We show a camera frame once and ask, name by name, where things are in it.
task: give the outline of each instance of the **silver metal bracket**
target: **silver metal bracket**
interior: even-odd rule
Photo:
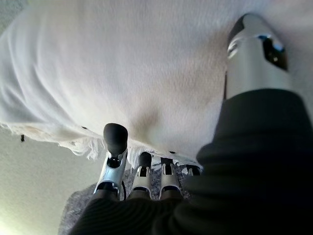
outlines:
[[[128,151],[126,149],[122,154],[118,155],[117,158],[120,161],[120,164],[118,167],[115,167],[115,168],[110,167],[108,165],[108,161],[110,161],[112,157],[110,153],[108,154],[108,156],[104,160],[100,178],[93,193],[97,191],[98,186],[101,183],[110,182],[112,183],[113,188],[117,189],[117,194],[119,196],[121,186],[122,186],[122,178],[124,175],[126,161],[127,161],[127,153]]]
[[[163,189],[166,187],[166,186],[173,186],[173,187],[176,187],[179,191],[180,191],[180,188],[179,188],[179,183],[178,183],[178,180],[177,180],[177,176],[174,172],[174,165],[173,164],[170,164],[171,166],[171,173],[170,175],[166,175],[165,174],[165,167],[166,167],[166,164],[163,164],[162,165],[162,172],[161,172],[161,190],[160,190],[160,195],[159,195],[159,198],[161,198],[161,195],[162,195],[162,191]]]
[[[151,176],[150,176],[150,168],[146,167],[146,176],[140,176],[142,166],[138,167],[138,170],[136,172],[132,190],[131,192],[138,187],[146,188],[149,191],[149,195],[151,198]]]

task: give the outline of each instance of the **gray fabric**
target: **gray fabric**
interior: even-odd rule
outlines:
[[[182,182],[186,175],[181,172],[185,167],[186,167],[185,165],[181,165],[181,166],[175,165],[174,169],[177,175],[177,179],[179,181],[181,192],[184,198],[187,199],[189,197],[189,194],[188,192],[184,191],[182,187]],[[124,173],[123,181],[125,184],[127,195],[129,195],[131,191],[135,173],[136,173],[135,170],[132,170],[132,172],[130,170],[126,170]],[[159,192],[161,188],[160,177],[161,177],[160,169],[151,170],[152,199],[153,200],[157,200],[159,197]],[[67,204],[63,210],[63,216],[62,216],[60,227],[59,227],[59,235],[67,235],[70,229],[74,226],[79,216],[83,212],[85,206],[87,205],[88,201],[92,197],[95,186],[96,184],[93,184],[90,187],[82,191],[77,191],[73,193],[71,197],[67,200]],[[122,192],[120,195],[120,200],[123,200],[123,198],[124,198],[124,195]]]

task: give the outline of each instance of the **gray carpet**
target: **gray carpet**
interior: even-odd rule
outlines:
[[[180,190],[185,199],[189,198],[189,193],[183,190],[183,180],[185,178],[185,174],[181,171],[186,168],[185,165],[174,166],[175,172],[177,174],[177,178],[179,180]],[[125,183],[126,194],[129,195],[136,171],[126,170],[123,176],[123,181]],[[161,169],[151,170],[151,178],[152,178],[152,199],[157,200],[159,197],[159,192],[161,188]],[[63,216],[61,219],[60,227],[59,227],[59,235],[67,235],[70,229],[74,226],[79,216],[83,212],[86,204],[90,200],[93,191],[96,187],[96,184],[91,185],[82,191],[77,191],[71,195],[71,197],[67,200],[67,204],[63,210]],[[124,195],[121,193],[120,200],[123,200]]]

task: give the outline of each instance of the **white wall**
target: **white wall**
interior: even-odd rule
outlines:
[[[96,183],[103,158],[0,129],[0,235],[55,235],[68,197]]]

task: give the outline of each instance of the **chrome component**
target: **chrome component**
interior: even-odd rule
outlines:
[[[149,191],[149,195],[151,198],[151,176],[150,176],[150,168],[146,167],[147,171],[146,171],[146,176],[140,176],[140,172],[141,172],[142,166],[138,167],[138,170],[136,172],[135,178],[134,178],[134,182],[133,182],[133,186],[131,189],[131,192],[137,188],[137,187],[142,187],[142,188],[146,188]]]
[[[117,189],[117,194],[119,195],[127,161],[127,149],[124,151],[124,153],[118,155],[117,158],[120,160],[120,165],[118,167],[113,168],[108,166],[108,161],[110,161],[111,158],[112,156],[109,153],[108,157],[106,157],[106,159],[104,160],[100,178],[93,193],[97,191],[97,188],[101,183],[111,182],[113,188]]]
[[[287,67],[279,67],[284,63],[287,66],[283,44],[255,15],[245,15],[242,24],[243,30],[231,39],[228,46],[226,99],[259,89],[291,91]],[[266,51],[268,48],[265,47],[265,41],[270,43],[273,53]]]
[[[161,198],[161,195],[162,195],[162,191],[163,189],[166,187],[166,186],[173,186],[173,187],[176,187],[179,191],[180,191],[180,188],[179,188],[179,183],[178,183],[178,180],[177,180],[177,176],[174,172],[174,165],[173,164],[170,164],[171,166],[171,171],[172,171],[172,174],[171,175],[166,175],[165,174],[165,166],[166,164],[163,164],[162,165],[162,172],[161,172],[161,190],[160,190],[160,195],[159,195],[159,198]]]

